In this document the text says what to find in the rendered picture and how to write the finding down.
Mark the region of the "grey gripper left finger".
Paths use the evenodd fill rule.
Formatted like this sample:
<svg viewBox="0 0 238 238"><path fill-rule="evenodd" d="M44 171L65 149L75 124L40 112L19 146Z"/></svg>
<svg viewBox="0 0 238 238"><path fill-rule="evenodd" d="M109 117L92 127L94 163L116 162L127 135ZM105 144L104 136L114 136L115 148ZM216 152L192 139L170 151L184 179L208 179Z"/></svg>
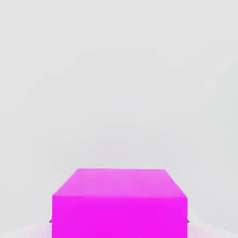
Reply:
<svg viewBox="0 0 238 238"><path fill-rule="evenodd" d="M27 227L22 238L52 238L52 219Z"/></svg>

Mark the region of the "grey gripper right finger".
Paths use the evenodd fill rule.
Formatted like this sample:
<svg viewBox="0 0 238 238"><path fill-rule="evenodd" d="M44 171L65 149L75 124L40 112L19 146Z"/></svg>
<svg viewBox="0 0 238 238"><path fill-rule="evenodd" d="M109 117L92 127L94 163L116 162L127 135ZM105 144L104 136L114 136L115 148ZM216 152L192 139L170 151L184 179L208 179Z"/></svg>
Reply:
<svg viewBox="0 0 238 238"><path fill-rule="evenodd" d="M188 219L188 238L218 238L213 228L199 220Z"/></svg>

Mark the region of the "small magenta cube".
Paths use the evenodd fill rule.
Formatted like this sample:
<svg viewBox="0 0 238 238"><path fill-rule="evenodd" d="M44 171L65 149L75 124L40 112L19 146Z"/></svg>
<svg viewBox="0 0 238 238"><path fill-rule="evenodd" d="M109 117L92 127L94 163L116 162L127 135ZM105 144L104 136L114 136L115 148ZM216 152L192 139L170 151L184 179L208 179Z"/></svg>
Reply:
<svg viewBox="0 0 238 238"><path fill-rule="evenodd" d="M52 196L52 238L188 238L187 214L164 169L77 169Z"/></svg>

